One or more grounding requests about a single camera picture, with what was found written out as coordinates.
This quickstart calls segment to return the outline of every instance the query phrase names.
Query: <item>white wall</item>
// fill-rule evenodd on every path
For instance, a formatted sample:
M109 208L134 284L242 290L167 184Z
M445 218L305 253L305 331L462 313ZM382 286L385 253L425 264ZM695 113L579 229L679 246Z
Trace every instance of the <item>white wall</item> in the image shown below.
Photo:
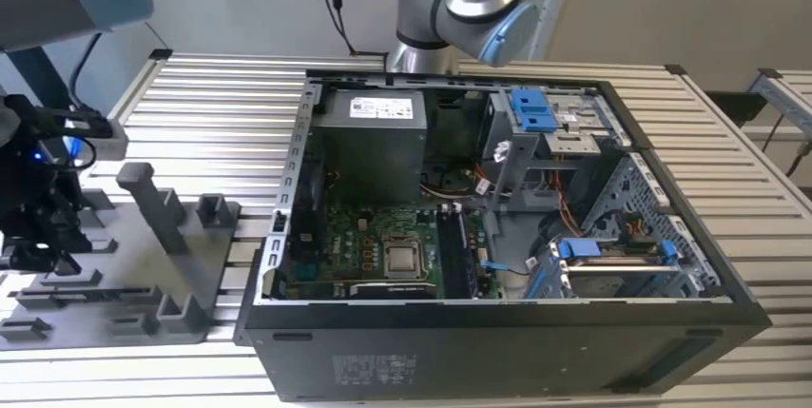
M677 63L706 89L812 68L812 0L565 0L546 59Z
M385 51L391 47L395 2L343 0L343 20L355 49ZM346 55L323 0L154 0L150 24L177 51ZM71 39L45 48L65 78L86 41L86 38ZM113 106L147 54L158 47L143 25L101 37L77 88L91 106L102 111ZM0 81L3 84L13 80L10 74L3 73L7 72L5 62L7 58L1 58Z

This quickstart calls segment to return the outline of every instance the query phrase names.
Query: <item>blue plastic clip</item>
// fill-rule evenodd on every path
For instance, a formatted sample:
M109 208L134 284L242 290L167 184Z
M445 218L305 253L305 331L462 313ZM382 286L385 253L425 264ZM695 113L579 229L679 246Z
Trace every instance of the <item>blue plastic clip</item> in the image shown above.
M662 240L659 242L659 248L662 249L662 265L674 265L678 253L675 252L675 246L670 240Z
M599 247L594 240L567 240L563 239L558 245L558 252L563 253L562 248L565 247L566 256L561 255L561 258L597 258L599 257Z
M539 89L514 88L510 91L510 106L521 130L526 132L555 131L558 124Z
M506 265L503 265L502 263L495 263L495 262L490 262L490 261L479 261L479 265L483 268L489 268L490 270L507 270L509 267Z

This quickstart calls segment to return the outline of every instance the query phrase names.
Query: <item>aluminum work table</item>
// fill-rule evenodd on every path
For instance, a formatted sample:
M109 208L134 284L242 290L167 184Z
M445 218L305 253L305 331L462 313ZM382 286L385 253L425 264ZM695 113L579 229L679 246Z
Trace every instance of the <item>aluminum work table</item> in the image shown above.
M762 68L749 91L763 96L812 139L812 71Z
M370 59L173 54L149 60L111 116L130 139L127 159L149 161L158 187L181 199L221 192L242 205L215 321L183 346L0 353L0 402L37 406L277 406L251 349L230 343L253 250L269 227L275 183L309 68L377 69ZM461 73L609 80L655 153L770 314L774 326L659 398L510 398L390 402L397 406L812 406L812 204L685 75L662 67L514 63ZM83 186L125 200L118 163L101 162ZM9 292L0 284L0 318ZM355 406L331 403L330 406Z

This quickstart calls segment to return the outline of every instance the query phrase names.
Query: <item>metal chassis frame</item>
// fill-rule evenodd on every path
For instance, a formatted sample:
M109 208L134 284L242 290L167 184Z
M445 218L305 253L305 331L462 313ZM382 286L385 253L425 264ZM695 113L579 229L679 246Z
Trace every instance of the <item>metal chassis frame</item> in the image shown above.
M678 331L683 337L702 337L711 344L701 349L687 352L689 356L673 356L670 353L661 360L641 369L641 373L626 379L617 380L613 384L597 390L594 394L610 393L650 393L659 394L689 377L699 368L719 358L729 350L742 344L751 336L771 324L769 318L755 303L749 290L729 263L722 256L719 247L714 242L701 220L689 206L685 195L675 186L673 176L667 172L662 161L653 151L645 133L641 130L631 114L622 104L609 82L579 81L559 79L525 79L505 77L443 77L437 75L413 74L383 74L375 72L335 72L309 70L301 95L301 110L297 115L293 139L289 147L289 161L283 167L282 181L277 193L275 215L271 219L271 233L257 252L253 266L249 272L249 283L242 300L239 319L234 331L237 343L247 344L255 348L262 361L267 358L265 343L279 340L313 340L313 333L338 329L361 329L366 333L385 333L385 330L398 329L430 329L437 333L447 328L481 327L533 327L538 333L559 333L567 327L587 326L594 334L602 330L615 330L617 327L629 329L629 333L650 327L653 330ZM513 87L526 85L554 84L557 86L598 87L605 97L606 104L611 108L618 122L631 139L631 148L639 153L670 199L670 206L677 212L685 226L694 236L695 242L707 257L721 284L725 286L731 303L674 301L618 303L609 301L554 301L554 302L515 302L501 301L487 304L483 301L475 303L429 302L395 304L386 301L265 301L257 292L257 278L261 277L267 268L278 264L278 251L283 247L278 237L287 230L290 220L286 218L291 207L293 194L295 190L295 179L298 177L298 165L290 161L290 155L302 153L306 127L311 106L318 102L321 85L343 81L350 86L363 87L366 83L381 83L385 87L395 86L397 83L418 84L425 79L447 79L449 87L465 87L475 89L482 86ZM645 374L655 376L645 379ZM549 395L545 390L537 391L541 395ZM282 400L301 400L294 395L279 393Z

